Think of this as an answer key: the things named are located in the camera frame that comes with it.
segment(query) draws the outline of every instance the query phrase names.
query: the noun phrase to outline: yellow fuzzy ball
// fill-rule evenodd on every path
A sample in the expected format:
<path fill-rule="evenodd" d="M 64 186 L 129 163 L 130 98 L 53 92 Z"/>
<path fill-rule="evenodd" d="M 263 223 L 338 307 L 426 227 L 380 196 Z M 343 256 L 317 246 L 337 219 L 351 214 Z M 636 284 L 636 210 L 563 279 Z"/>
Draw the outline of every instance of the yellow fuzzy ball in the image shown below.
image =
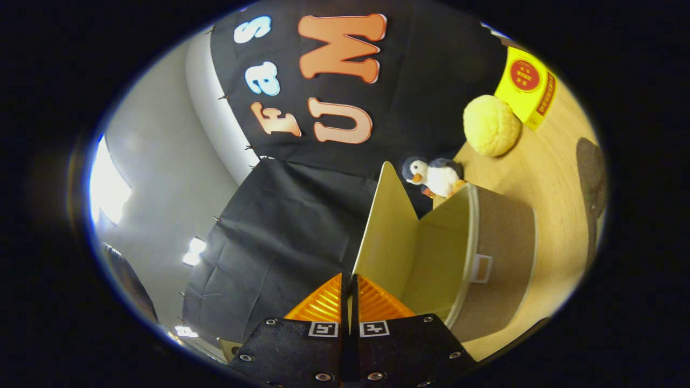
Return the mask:
<path fill-rule="evenodd" d="M 479 96 L 462 115 L 467 142 L 480 155 L 502 155 L 515 144 L 522 122 L 508 104 L 492 95 Z"/>

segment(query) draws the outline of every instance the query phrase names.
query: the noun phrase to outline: cardboard box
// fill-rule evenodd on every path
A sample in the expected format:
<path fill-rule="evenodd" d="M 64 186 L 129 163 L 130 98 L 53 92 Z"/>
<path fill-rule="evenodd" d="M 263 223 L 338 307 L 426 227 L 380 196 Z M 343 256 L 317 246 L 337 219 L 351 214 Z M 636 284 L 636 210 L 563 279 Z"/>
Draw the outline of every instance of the cardboard box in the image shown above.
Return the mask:
<path fill-rule="evenodd" d="M 525 125 L 536 130 L 549 111 L 556 84 L 555 75 L 537 57 L 508 47 L 506 68 L 494 95 L 505 101 Z"/>

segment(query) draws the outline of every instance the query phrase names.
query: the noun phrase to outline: wall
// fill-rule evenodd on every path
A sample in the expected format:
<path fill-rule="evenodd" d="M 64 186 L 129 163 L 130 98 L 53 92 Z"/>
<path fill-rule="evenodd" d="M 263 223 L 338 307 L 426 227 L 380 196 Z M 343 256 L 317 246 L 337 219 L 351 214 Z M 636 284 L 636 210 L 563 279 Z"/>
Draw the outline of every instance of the wall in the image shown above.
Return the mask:
<path fill-rule="evenodd" d="M 211 139 L 218 155 L 237 183 L 242 183 L 259 158 L 254 150 L 246 150 L 249 144 L 237 123 L 230 104 L 223 95 L 223 88 L 216 75 L 211 57 L 210 27 L 198 32 L 190 39 L 186 59 L 186 77 L 192 104 Z"/>
<path fill-rule="evenodd" d="M 182 256 L 192 237 L 205 238 L 212 216 L 237 190 L 190 100 L 187 49 L 185 42 L 162 57 L 114 114 L 106 142 L 132 195 L 117 226 L 105 217 L 97 225 L 100 238 L 131 263 L 160 323 L 173 333 L 191 270 Z"/>

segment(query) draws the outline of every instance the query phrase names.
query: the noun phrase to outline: penguin plush toy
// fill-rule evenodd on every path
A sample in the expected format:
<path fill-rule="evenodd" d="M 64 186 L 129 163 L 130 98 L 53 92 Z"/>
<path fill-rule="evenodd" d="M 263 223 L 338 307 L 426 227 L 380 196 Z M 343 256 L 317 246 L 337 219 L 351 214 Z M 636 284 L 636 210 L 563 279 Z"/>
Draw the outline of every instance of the penguin plush toy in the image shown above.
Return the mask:
<path fill-rule="evenodd" d="M 421 184 L 422 192 L 429 188 L 434 194 L 450 197 L 465 183 L 462 166 L 450 159 L 434 159 L 427 164 L 423 157 L 409 157 L 402 164 L 402 177 L 412 184 Z"/>

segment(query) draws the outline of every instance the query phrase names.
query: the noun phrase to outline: blue letter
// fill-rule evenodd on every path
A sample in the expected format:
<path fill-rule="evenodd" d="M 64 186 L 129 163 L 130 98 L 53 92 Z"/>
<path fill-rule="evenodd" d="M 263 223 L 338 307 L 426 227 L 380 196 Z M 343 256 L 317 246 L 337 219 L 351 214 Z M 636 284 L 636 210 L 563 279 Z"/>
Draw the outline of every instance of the blue letter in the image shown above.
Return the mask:
<path fill-rule="evenodd" d="M 235 29 L 235 43 L 246 43 L 252 38 L 260 38 L 270 32 L 270 17 L 260 16 L 246 21 Z"/>
<path fill-rule="evenodd" d="M 244 80 L 247 86 L 256 94 L 261 92 L 269 96 L 275 96 L 280 92 L 280 83 L 275 77 L 278 75 L 278 68 L 271 62 L 264 62 L 261 66 L 252 66 L 244 72 Z"/>

